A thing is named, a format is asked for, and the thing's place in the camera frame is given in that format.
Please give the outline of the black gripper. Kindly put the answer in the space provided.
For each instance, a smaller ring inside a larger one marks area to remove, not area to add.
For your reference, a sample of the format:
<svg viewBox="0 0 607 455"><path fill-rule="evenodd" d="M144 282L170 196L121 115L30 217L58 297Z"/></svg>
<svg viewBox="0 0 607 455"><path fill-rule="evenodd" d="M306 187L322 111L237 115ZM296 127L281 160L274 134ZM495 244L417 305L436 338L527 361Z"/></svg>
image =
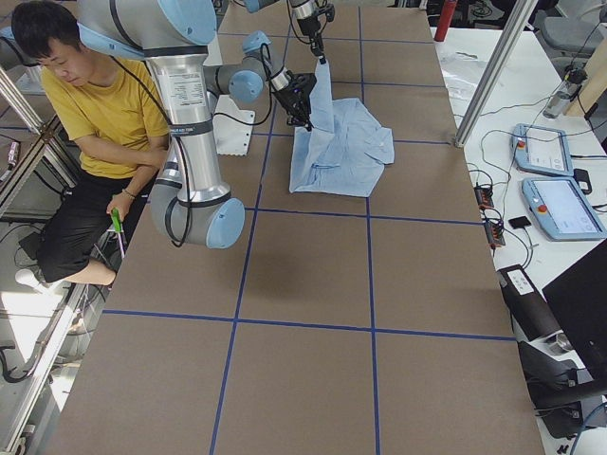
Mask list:
<svg viewBox="0 0 607 455"><path fill-rule="evenodd" d="M303 19L297 19L301 33L310 41L310 50L318 59L320 64L326 64L326 57L323 50L321 16L309 16Z"/></svg>
<svg viewBox="0 0 607 455"><path fill-rule="evenodd" d="M316 82L314 74L294 74L285 88L275 92L275 98L287 113L288 126L300 122L306 131L312 131L310 95Z"/></svg>

